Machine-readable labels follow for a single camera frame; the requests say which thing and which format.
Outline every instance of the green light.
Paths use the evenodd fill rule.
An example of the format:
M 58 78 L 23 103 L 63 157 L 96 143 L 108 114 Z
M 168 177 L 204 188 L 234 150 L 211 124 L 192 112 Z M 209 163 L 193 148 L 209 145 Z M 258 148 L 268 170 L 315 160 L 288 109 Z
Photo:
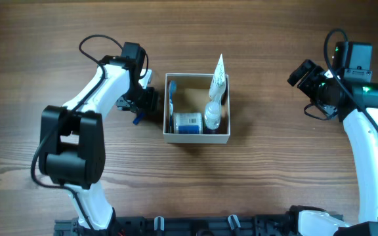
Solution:
M 368 92 L 368 91 L 371 90 L 371 88 L 370 88 L 370 87 L 362 87 L 362 90 L 363 90 L 364 92 Z

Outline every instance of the blue toothbrush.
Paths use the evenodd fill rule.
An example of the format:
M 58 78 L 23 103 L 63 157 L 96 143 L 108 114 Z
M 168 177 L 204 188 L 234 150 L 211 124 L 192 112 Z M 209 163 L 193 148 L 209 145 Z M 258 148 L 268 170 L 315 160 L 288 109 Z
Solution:
M 173 128 L 173 101 L 172 95 L 176 92 L 176 82 L 170 81 L 169 83 L 169 132 L 172 132 Z

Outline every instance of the wood grain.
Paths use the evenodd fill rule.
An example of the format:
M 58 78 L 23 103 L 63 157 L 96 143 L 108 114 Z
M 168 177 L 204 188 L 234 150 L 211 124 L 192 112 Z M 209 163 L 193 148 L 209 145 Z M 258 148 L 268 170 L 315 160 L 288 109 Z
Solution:
M 342 124 L 305 117 L 306 96 L 286 82 L 306 58 L 324 64 L 324 37 L 335 27 L 373 43 L 378 82 L 376 1 L 0 4 L 0 235 L 51 235 L 55 219 L 75 216 L 66 194 L 32 183 L 29 167 L 41 111 L 75 96 L 95 73 L 77 49 L 94 33 L 140 43 L 158 90 L 166 73 L 212 73 L 221 53 L 230 75 L 225 146 L 165 144 L 161 114 L 134 126 L 132 113 L 112 110 L 102 181 L 118 215 L 252 215 L 303 204 L 357 222 Z M 85 50 L 119 54 L 103 39 Z

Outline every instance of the glue bottle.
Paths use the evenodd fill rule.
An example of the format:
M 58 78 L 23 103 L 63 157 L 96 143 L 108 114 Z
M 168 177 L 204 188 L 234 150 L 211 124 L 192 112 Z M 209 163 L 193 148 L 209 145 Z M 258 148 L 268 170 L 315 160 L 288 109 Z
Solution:
M 216 134 L 221 122 L 221 95 L 218 94 L 214 99 L 207 103 L 204 113 L 205 133 Z

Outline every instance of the wooden table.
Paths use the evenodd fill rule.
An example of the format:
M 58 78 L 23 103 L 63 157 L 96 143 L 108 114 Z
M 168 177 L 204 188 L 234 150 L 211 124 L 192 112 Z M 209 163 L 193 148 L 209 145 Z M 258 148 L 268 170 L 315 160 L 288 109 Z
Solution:
M 306 117 L 307 97 L 286 82 L 306 58 L 324 65 L 324 38 L 335 27 L 373 43 L 378 82 L 375 1 L 1 4 L 0 235 L 51 235 L 55 219 L 75 217 L 65 193 L 32 183 L 30 162 L 41 111 L 62 105 L 95 74 L 77 49 L 94 33 L 140 43 L 160 91 L 166 73 L 212 73 L 221 53 L 230 75 L 225 146 L 165 144 L 161 117 L 134 126 L 132 113 L 109 114 L 102 182 L 118 216 L 249 216 L 311 205 L 357 222 L 342 124 Z M 97 58 L 120 53 L 105 39 L 84 48 Z

